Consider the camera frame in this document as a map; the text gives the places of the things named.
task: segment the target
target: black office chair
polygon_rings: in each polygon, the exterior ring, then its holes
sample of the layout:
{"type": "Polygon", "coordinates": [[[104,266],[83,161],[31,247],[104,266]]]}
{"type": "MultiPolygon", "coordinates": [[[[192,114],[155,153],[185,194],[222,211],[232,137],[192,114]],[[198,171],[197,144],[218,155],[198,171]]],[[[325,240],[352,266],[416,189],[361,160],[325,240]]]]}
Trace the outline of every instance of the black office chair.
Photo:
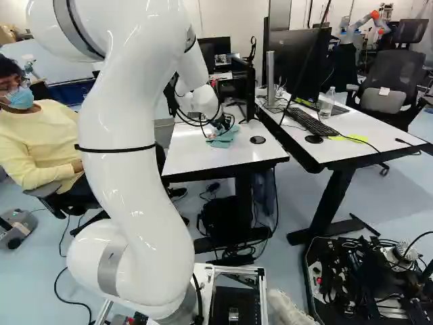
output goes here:
{"type": "MultiPolygon", "coordinates": [[[[409,125],[427,104],[425,100],[417,102],[417,84],[426,75],[425,59],[425,54],[414,51],[381,51],[365,81],[360,86],[348,85],[346,105],[408,132],[409,125]]],[[[381,175],[386,176],[389,166],[380,166],[381,175]]]]}
{"type": "MultiPolygon", "coordinates": [[[[58,219],[65,219],[69,215],[84,215],[88,210],[100,209],[98,201],[77,199],[73,196],[60,196],[56,191],[60,188],[59,181],[53,181],[44,186],[40,186],[34,190],[25,190],[26,195],[34,196],[58,219]]],[[[82,226],[72,230],[71,236],[76,236],[85,227],[102,219],[109,219],[110,217],[105,211],[101,211],[91,220],[82,226]]]]}

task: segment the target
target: white desk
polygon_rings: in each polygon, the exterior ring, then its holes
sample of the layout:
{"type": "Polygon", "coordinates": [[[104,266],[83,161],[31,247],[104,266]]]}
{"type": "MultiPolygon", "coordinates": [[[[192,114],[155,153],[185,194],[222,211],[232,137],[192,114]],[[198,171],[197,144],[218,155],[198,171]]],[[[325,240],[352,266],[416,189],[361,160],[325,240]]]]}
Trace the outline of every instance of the white desk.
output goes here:
{"type": "MultiPolygon", "coordinates": [[[[289,100],[290,94],[283,93],[283,98],[289,100]]],[[[367,137],[367,142],[375,146],[380,152],[387,152],[401,148],[410,147],[407,144],[402,144],[395,141],[396,138],[402,139],[413,146],[426,144],[422,139],[410,135],[396,127],[393,127],[385,122],[379,121],[373,117],[354,110],[344,104],[336,103],[336,105],[350,110],[350,112],[331,116],[327,119],[321,119],[323,124],[326,124],[337,130],[345,136],[360,135],[367,137]]],[[[295,107],[303,109],[315,119],[317,113],[305,106],[296,104],[295,107]]],[[[283,113],[273,114],[270,111],[263,109],[263,112],[268,114],[275,122],[279,123],[283,113]]],[[[330,140],[323,139],[322,144],[310,144],[305,141],[305,137],[311,133],[303,131],[295,127],[302,127],[299,123],[293,121],[290,117],[285,116],[283,119],[282,129],[290,135],[305,151],[307,151],[319,164],[329,163],[337,160],[367,156],[376,154],[377,152],[367,144],[360,144],[350,140],[330,140]]]]}
{"type": "MultiPolygon", "coordinates": [[[[223,110],[234,115],[237,123],[244,118],[237,106],[223,107],[223,110]]],[[[234,177],[238,204],[242,208],[239,212],[233,213],[233,222],[236,220],[237,224],[249,229],[252,221],[252,174],[273,168],[277,163],[289,161],[289,156],[261,122],[251,120],[248,124],[239,126],[240,130],[231,146],[222,149],[207,144],[201,128],[177,123],[168,148],[162,178],[175,183],[234,177]],[[266,142],[253,144],[250,138],[255,135],[264,137],[266,142]]],[[[210,125],[204,127],[206,135],[210,134],[211,130],[210,125]]],[[[270,233],[268,227],[255,227],[248,230],[246,237],[237,239],[239,242],[264,240],[270,233]]],[[[211,242],[208,238],[194,241],[196,254],[227,245],[227,241],[211,242]]]]}
{"type": "MultiPolygon", "coordinates": [[[[287,100],[290,99],[288,93],[282,96],[287,100]]],[[[287,235],[288,241],[293,245],[310,242],[315,236],[334,236],[364,228],[365,224],[356,219],[332,223],[358,168],[376,164],[385,166],[384,162],[388,160],[414,154],[419,150],[429,154],[433,152],[432,144],[339,103],[336,104],[350,112],[331,116],[322,122],[345,136],[367,137],[367,142],[380,152],[376,152],[367,144],[348,139],[330,140],[327,138],[323,139],[321,144],[310,144],[305,137],[311,133],[304,131],[303,126],[287,116],[284,117],[282,126],[279,126],[283,113],[273,114],[268,111],[263,106],[263,99],[257,98],[256,103],[260,106],[258,110],[260,120],[306,171],[320,173],[324,168],[333,171],[310,228],[287,235]],[[396,138],[408,144],[400,143],[395,140],[396,138]]],[[[287,106],[284,100],[281,100],[281,104],[283,108],[287,106]]],[[[298,104],[296,106],[318,119],[314,110],[298,104]]]]}
{"type": "MultiPolygon", "coordinates": [[[[237,106],[230,106],[223,110],[234,115],[236,122],[243,119],[237,106]]],[[[205,134],[209,135],[214,128],[207,125],[203,129],[205,134]]],[[[269,160],[287,161],[288,157],[288,153],[275,140],[271,132],[256,120],[240,125],[240,130],[228,149],[209,146],[201,128],[186,123],[176,123],[162,176],[173,181],[176,175],[185,173],[251,165],[269,160]],[[264,137],[266,142],[252,144],[250,138],[255,135],[264,137]]]]}

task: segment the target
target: floor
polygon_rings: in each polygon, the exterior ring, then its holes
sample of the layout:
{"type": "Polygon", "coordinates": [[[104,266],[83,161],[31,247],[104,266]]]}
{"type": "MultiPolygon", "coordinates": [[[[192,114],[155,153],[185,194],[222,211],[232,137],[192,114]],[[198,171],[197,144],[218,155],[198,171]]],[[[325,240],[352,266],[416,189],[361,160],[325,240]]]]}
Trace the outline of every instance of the floor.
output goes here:
{"type": "MultiPolygon", "coordinates": [[[[432,125],[433,114],[423,112],[413,122],[410,132],[433,142],[432,125]]],[[[379,175],[379,167],[356,172],[337,218],[347,218],[352,212],[374,225],[383,238],[394,240],[411,240],[424,231],[433,230],[433,173],[430,171],[433,157],[427,154],[409,156],[389,165],[391,171],[385,178],[379,175]]],[[[290,246],[285,235],[308,226],[329,177],[329,171],[308,174],[295,160],[277,166],[279,227],[256,262],[266,268],[268,287],[286,291],[301,307],[306,307],[299,262],[301,248],[290,246]]],[[[206,184],[209,182],[185,184],[189,194],[176,202],[179,212],[190,218],[189,228],[194,238],[198,237],[196,215],[204,203],[198,194],[204,191],[206,184]]],[[[219,196],[230,195],[232,191],[232,181],[221,181],[219,196]]],[[[43,208],[38,200],[23,195],[10,181],[0,184],[0,207],[2,211],[43,208]]],[[[14,252],[0,251],[0,324],[42,325],[49,321],[50,324],[85,325],[88,322],[86,310],[61,303],[53,293],[55,277],[65,267],[65,259],[59,256],[58,243],[66,220],[55,219],[48,211],[35,211],[34,214],[39,219],[39,226],[24,244],[14,252]]],[[[70,227],[77,223],[78,217],[71,218],[70,227]]],[[[67,235],[62,247],[64,252],[70,241],[71,237],[67,235]]],[[[433,258],[433,251],[429,249],[432,241],[432,237],[425,237],[417,245],[427,262],[433,258]]],[[[196,260],[204,262],[212,256],[197,255],[196,260]]],[[[63,298],[90,305],[95,319],[101,298],[79,287],[68,272],[60,278],[58,288],[63,298]]],[[[119,306],[113,312],[131,313],[119,306]]]]}

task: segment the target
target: plastic bottle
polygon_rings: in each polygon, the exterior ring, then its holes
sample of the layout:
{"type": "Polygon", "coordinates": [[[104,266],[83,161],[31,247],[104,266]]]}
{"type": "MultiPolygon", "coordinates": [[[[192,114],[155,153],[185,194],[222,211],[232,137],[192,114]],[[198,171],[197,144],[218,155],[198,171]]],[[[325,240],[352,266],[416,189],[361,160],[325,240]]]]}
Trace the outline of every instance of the plastic bottle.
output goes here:
{"type": "Polygon", "coordinates": [[[321,118],[328,118],[332,114],[332,108],[335,104],[335,96],[336,96],[336,88],[330,87],[327,93],[325,94],[326,101],[322,101],[320,106],[319,116],[321,118]]]}

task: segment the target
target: face mask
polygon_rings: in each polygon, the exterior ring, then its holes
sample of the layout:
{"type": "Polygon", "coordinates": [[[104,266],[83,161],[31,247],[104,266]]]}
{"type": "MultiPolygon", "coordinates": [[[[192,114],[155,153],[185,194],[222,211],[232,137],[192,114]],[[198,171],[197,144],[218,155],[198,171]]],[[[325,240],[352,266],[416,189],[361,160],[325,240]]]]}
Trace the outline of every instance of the face mask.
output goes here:
{"type": "Polygon", "coordinates": [[[23,87],[20,87],[13,93],[7,94],[6,98],[11,102],[8,106],[16,110],[29,109],[33,106],[33,100],[35,100],[32,91],[29,88],[23,87]]]}

